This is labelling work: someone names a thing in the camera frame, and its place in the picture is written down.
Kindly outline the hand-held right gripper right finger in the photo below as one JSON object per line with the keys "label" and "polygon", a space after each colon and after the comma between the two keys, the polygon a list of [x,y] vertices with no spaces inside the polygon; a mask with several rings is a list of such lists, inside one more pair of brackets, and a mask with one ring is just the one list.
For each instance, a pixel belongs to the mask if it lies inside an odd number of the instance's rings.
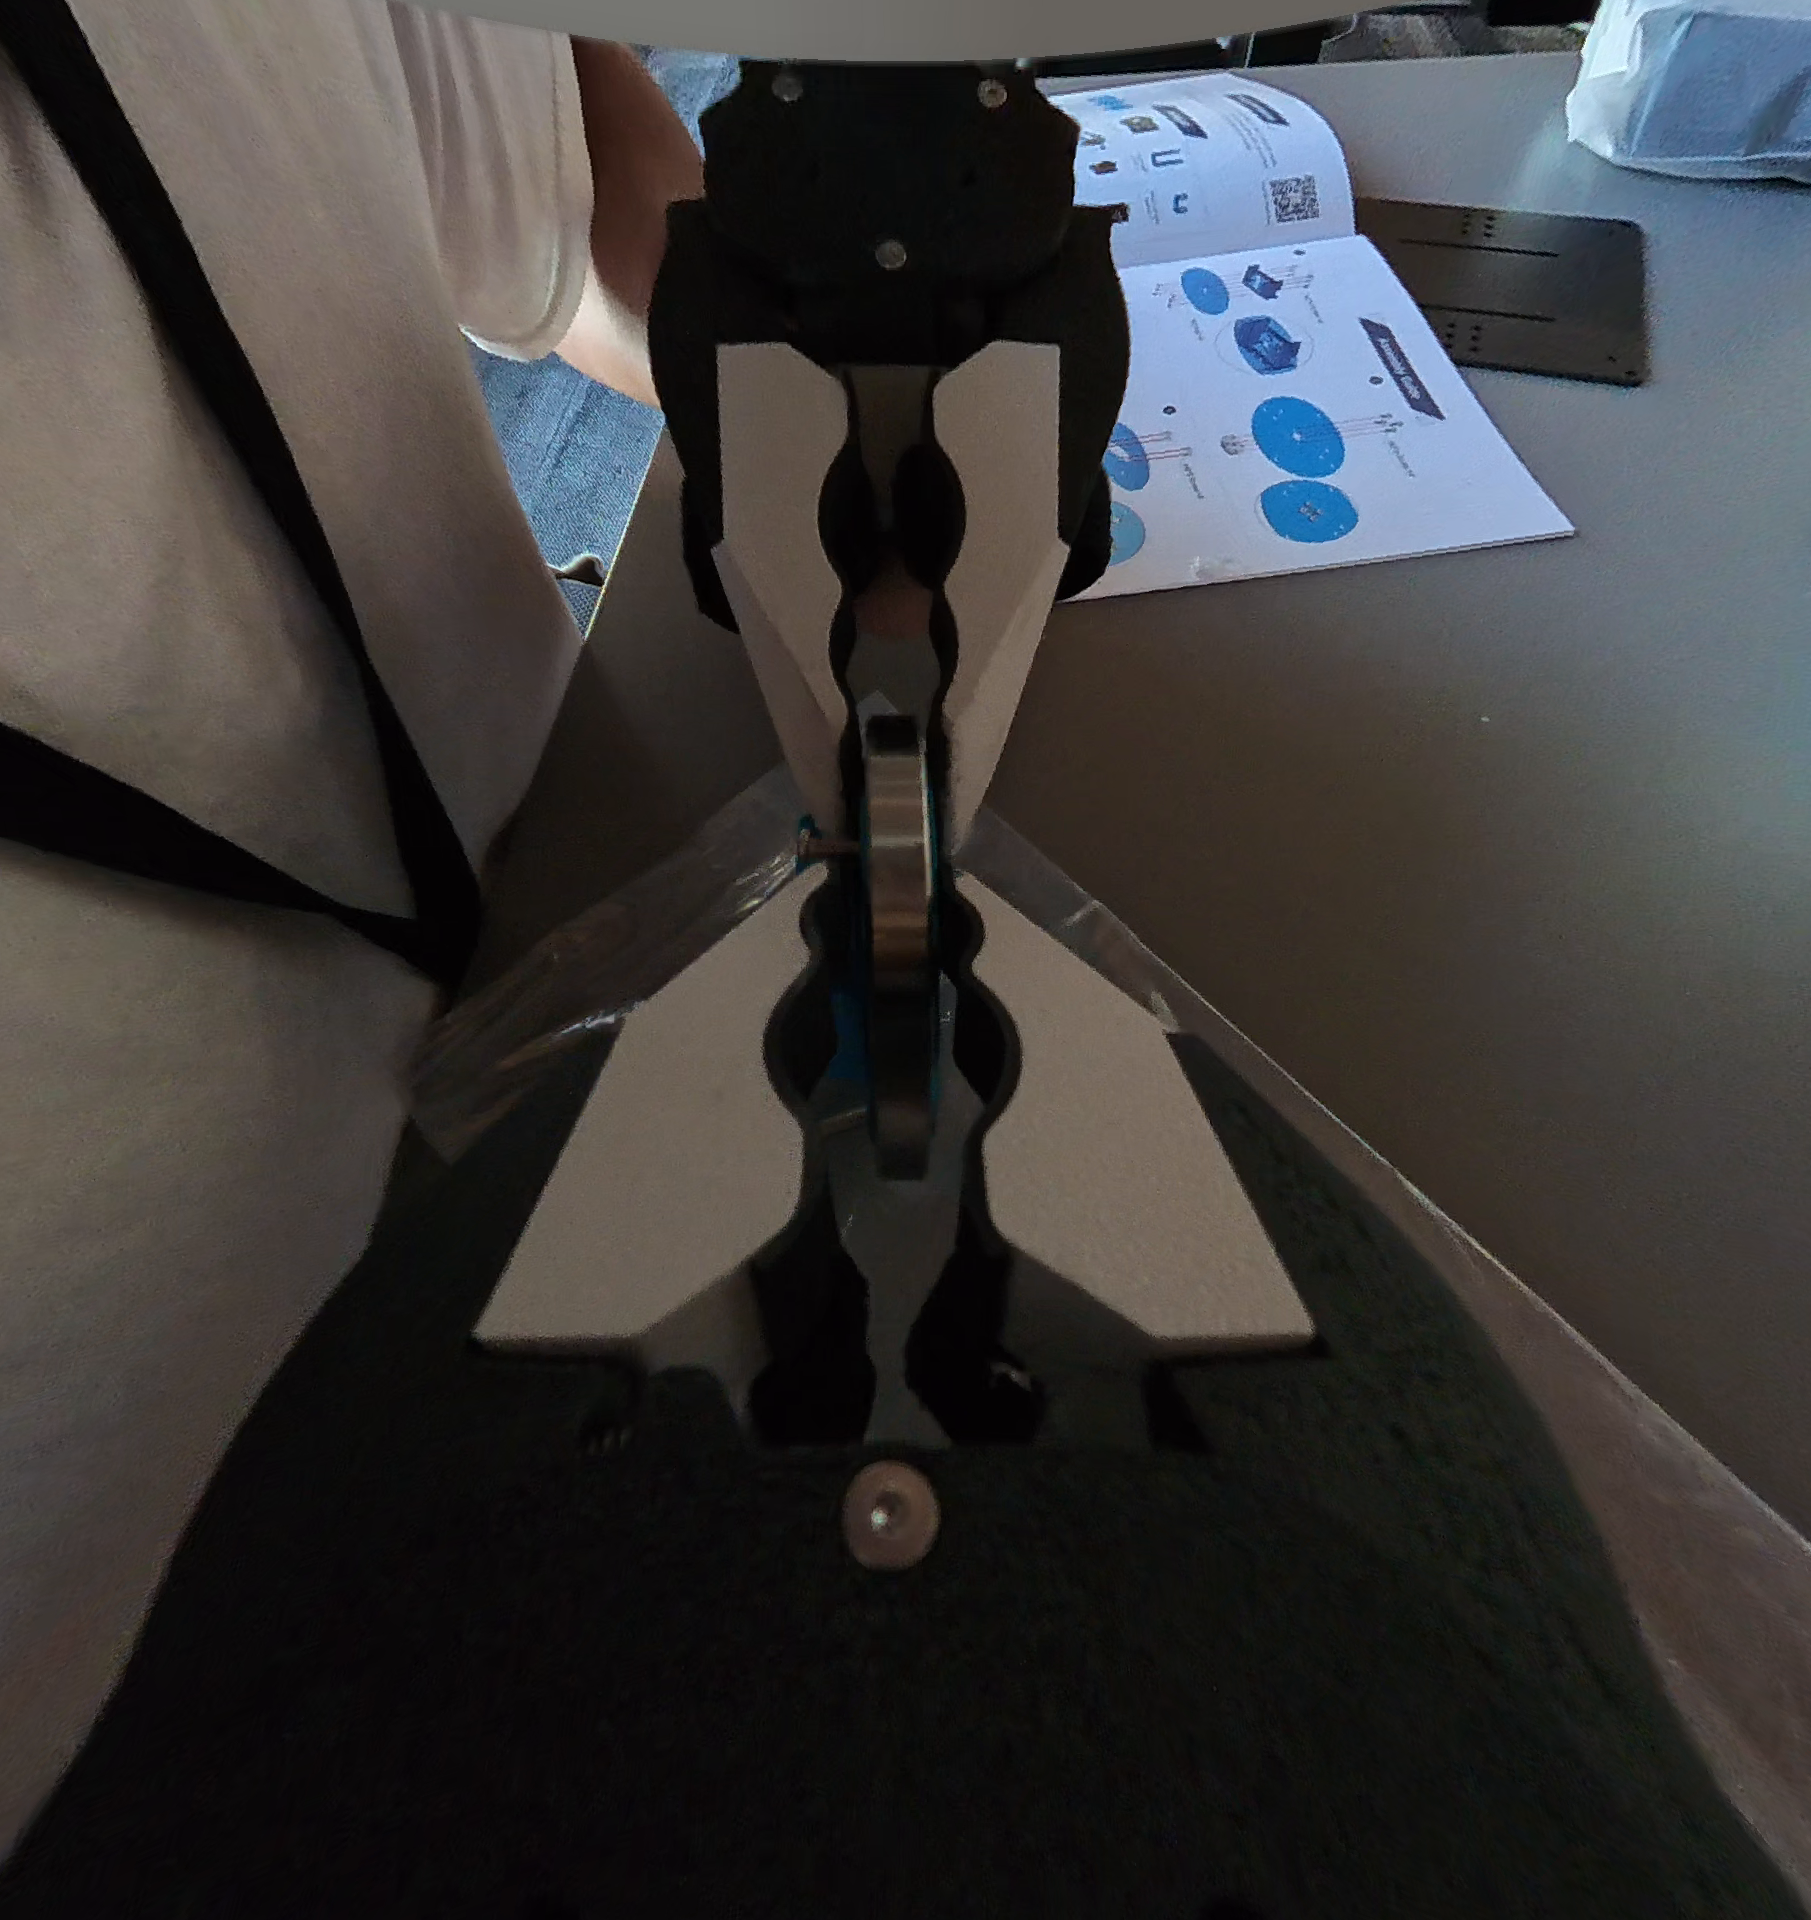
{"label": "hand-held right gripper right finger", "polygon": [[977,876],[952,903],[963,1134],[906,1383],[956,1449],[1163,1443],[1178,1373],[1319,1356],[1206,1113],[1202,1046]]}

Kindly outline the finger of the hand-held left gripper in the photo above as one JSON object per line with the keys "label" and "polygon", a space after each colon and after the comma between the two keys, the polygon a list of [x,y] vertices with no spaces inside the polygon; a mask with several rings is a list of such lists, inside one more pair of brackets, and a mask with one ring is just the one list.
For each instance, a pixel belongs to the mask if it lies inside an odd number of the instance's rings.
{"label": "finger of the hand-held left gripper", "polygon": [[861,581],[835,486],[859,471],[845,381],[781,342],[717,347],[724,530],[713,551],[750,674],[798,795],[853,824],[856,704],[845,668]]}
{"label": "finger of the hand-held left gripper", "polygon": [[932,390],[932,431],[965,508],[943,595],[957,663],[943,697],[944,841],[960,844],[1003,756],[1056,603],[1060,536],[1058,347],[986,347]]}

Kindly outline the grey desk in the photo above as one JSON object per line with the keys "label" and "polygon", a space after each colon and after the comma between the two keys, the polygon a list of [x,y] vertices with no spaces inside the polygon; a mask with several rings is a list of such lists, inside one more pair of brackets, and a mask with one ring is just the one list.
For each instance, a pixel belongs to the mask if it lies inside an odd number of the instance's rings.
{"label": "grey desk", "polygon": [[1577,536],[1062,611],[990,803],[1413,1187],[1811,1907],[1811,190],[1572,72],[1277,84],[1367,193],[1641,228],[1643,386],[1470,374]]}

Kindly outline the blue disc with bearing ring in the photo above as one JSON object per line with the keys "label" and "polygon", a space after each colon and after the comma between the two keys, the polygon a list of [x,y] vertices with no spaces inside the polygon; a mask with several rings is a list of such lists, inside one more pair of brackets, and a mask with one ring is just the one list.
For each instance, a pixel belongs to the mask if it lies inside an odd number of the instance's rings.
{"label": "blue disc with bearing ring", "polygon": [[856,833],[797,830],[803,865],[833,870],[845,902],[835,1011],[863,1082],[873,1165],[919,1181],[939,1116],[939,822],[918,720],[861,720],[863,788]]}

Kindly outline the assembly instruction booklet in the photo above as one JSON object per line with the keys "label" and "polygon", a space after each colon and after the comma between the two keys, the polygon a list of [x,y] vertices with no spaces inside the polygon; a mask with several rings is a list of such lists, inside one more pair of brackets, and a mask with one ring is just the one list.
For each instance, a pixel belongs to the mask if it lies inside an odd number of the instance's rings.
{"label": "assembly instruction booklet", "polygon": [[1359,234],[1319,108],[1234,70],[1054,104],[1131,327],[1084,601],[1572,531]]}

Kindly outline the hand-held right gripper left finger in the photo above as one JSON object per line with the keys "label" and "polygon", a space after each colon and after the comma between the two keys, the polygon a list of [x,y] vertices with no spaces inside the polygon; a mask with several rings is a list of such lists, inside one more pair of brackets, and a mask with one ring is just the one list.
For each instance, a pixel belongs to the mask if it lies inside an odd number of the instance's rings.
{"label": "hand-held right gripper left finger", "polygon": [[486,1352],[700,1369],[773,1443],[865,1439],[867,1291],[770,1051],[812,987],[835,1049],[824,892],[795,876],[627,1014],[480,1314]]}

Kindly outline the white plastic bag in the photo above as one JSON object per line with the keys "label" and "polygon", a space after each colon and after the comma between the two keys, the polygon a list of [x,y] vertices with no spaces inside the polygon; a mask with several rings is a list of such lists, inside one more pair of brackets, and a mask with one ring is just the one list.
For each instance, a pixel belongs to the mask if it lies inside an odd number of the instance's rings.
{"label": "white plastic bag", "polygon": [[1603,2],[1564,129],[1660,178],[1811,184],[1811,2]]}

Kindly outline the person's left forearm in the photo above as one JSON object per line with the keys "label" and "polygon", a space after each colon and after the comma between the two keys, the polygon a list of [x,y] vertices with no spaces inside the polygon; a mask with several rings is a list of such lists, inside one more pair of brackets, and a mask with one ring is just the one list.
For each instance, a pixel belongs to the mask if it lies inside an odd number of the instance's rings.
{"label": "person's left forearm", "polygon": [[576,35],[593,206],[580,309],[559,355],[605,388],[656,406],[651,296],[670,242],[670,209],[703,193],[700,154],[626,43]]}

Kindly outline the black perforated plate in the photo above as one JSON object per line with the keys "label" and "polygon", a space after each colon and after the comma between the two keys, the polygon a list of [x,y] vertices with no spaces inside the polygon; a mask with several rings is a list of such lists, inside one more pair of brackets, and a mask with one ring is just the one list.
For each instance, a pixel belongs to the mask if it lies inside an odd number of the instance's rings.
{"label": "black perforated plate", "polygon": [[1359,198],[1355,228],[1460,366],[1637,388],[1641,228],[1590,214]]}

